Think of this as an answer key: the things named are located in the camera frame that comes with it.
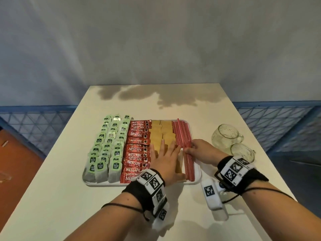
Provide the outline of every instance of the black cable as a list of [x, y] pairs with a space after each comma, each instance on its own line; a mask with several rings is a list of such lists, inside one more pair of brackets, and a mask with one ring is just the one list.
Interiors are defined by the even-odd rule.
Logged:
[[120, 206], [120, 207], [124, 207], [124, 208], [127, 208], [127, 209], [131, 209], [131, 210], [137, 211], [139, 213], [142, 213], [142, 215], [143, 215], [143, 217], [145, 218], [146, 221], [149, 221], [149, 218], [147, 218], [145, 216], [145, 213], [144, 213], [144, 211], [142, 209], [139, 209], [139, 208], [136, 208], [136, 207], [132, 207], [132, 206], [128, 206], [128, 205], [119, 204], [119, 203], [107, 203], [107, 204], [104, 204], [102, 206], [102, 208], [104, 208], [105, 206], [108, 206], [108, 205]]
[[[284, 195], [286, 195], [287, 197], [290, 197], [291, 199], [293, 199], [290, 195], [288, 195], [288, 194], [286, 194], [286, 193], [284, 193], [284, 192], [282, 192], [282, 191], [280, 191], [280, 190], [269, 189], [269, 188], [261, 188], [261, 187], [248, 188], [248, 189], [244, 190], [242, 194], [244, 194], [245, 192], [251, 191], [251, 190], [270, 190], [270, 191], [274, 191], [274, 192], [278, 192], [278, 193], [284, 194]], [[230, 202], [230, 201], [234, 200], [235, 198], [239, 197], [239, 196], [242, 195], [242, 194], [237, 194], [237, 195], [235, 195], [233, 198], [230, 198], [230, 199], [228, 199], [228, 200], [226, 200], [226, 201], [222, 201], [222, 203], [223, 203], [223, 204], [226, 204], [227, 202]]]

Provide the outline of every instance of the bundle of red stirrers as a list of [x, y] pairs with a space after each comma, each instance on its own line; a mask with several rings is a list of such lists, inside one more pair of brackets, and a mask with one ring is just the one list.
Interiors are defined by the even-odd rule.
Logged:
[[[184, 121], [177, 119], [172, 121], [172, 126], [174, 133], [176, 134], [176, 145], [182, 146], [184, 149], [186, 147], [191, 147], [191, 133], [188, 128], [188, 124]], [[195, 171], [194, 171], [194, 162], [192, 156], [189, 154], [183, 153], [184, 156], [184, 166], [187, 179], [191, 182], [195, 181]]]

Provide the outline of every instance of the hand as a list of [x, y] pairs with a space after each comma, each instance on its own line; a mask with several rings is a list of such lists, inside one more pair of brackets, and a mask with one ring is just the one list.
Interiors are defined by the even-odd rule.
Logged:
[[176, 160], [180, 149], [181, 146], [177, 146], [175, 149], [175, 141], [173, 141], [165, 154], [165, 140], [162, 139], [158, 158], [156, 159], [154, 145], [150, 145], [150, 168], [157, 170], [161, 174], [166, 186], [186, 179], [184, 173], [175, 173]]
[[202, 139], [193, 139], [192, 148], [185, 148], [184, 151], [197, 158], [199, 161], [205, 164], [211, 164], [215, 167], [217, 167], [223, 158], [228, 156], [228, 154], [220, 151], [209, 142]]

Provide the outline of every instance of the orange floor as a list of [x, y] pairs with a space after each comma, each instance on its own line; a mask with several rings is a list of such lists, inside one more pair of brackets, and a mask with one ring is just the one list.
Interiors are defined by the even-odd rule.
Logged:
[[0, 231], [36, 175], [43, 160], [5, 130], [0, 131], [0, 173], [11, 180], [0, 183]]

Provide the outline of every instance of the white table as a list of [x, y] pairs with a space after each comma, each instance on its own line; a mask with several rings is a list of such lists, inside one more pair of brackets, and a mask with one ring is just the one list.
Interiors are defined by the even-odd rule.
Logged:
[[[1, 241], [63, 240], [120, 194], [123, 187], [94, 188], [82, 182], [86, 156], [103, 117], [114, 113], [129, 113], [134, 119], [180, 118], [190, 123], [194, 138], [208, 142], [220, 124], [231, 124], [257, 152], [258, 170], [293, 196], [219, 84], [91, 86], [3, 228]], [[215, 171], [214, 167], [202, 169], [208, 174]], [[162, 237], [141, 222], [146, 240], [270, 240], [240, 197], [226, 205], [227, 221], [215, 221], [200, 184], [174, 185], [167, 194], [175, 223]], [[135, 237], [132, 234], [126, 240]]]

